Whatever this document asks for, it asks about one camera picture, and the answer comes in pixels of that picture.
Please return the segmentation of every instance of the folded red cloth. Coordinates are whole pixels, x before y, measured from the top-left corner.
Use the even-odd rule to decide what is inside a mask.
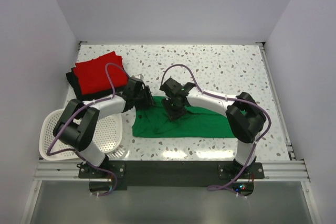
[[[97,59],[76,63],[73,72],[78,78],[82,94],[93,94],[111,88],[105,73],[107,63],[114,63],[123,69],[122,58],[116,55],[114,51]],[[128,77],[121,69],[109,65],[108,70],[115,88],[127,84]]]

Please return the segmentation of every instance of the white laundry basket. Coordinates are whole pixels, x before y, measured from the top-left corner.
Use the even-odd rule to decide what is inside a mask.
[[[54,140],[53,130],[61,117],[64,109],[55,110],[51,112],[44,120],[41,134],[39,151],[41,156],[50,161],[59,161],[72,158],[78,158],[77,155],[72,152],[63,152],[53,156],[47,156],[47,150],[52,141]],[[118,147],[122,139],[122,120],[121,114],[115,114],[107,116],[97,122],[96,129],[93,135],[93,141],[100,148],[101,151],[108,154]],[[54,145],[52,152],[63,150],[65,148],[71,148],[71,146],[62,143],[60,140]]]

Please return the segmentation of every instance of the green fabric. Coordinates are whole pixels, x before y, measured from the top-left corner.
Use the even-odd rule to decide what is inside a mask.
[[[226,117],[199,107],[186,107],[187,113],[170,122],[161,100],[153,97],[156,105],[137,110],[133,136],[159,137],[234,137]]]

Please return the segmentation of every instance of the speckled tabletop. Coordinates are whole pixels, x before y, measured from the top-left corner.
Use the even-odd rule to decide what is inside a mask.
[[[289,160],[274,98],[258,46],[230,45],[82,45],[77,62],[87,61],[115,51],[123,58],[129,75],[143,74],[153,95],[159,90],[164,70],[182,63],[194,72],[200,86],[226,94],[246,91],[265,108],[271,118],[269,133],[258,143],[259,161]],[[185,69],[171,69],[169,76],[184,84],[191,81]],[[66,99],[75,98],[71,87]],[[233,160],[235,138],[140,138],[132,135],[135,109],[122,114],[123,136],[110,159],[127,160]]]

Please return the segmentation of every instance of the gray wall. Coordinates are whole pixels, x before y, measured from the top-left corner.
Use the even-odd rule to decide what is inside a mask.
[[[291,0],[266,55],[294,150],[307,162],[324,223],[336,219],[336,0]]]
[[[57,0],[90,42],[266,41],[289,0]]]
[[[0,0],[0,223],[19,223],[42,122],[59,108],[77,41],[56,0]]]

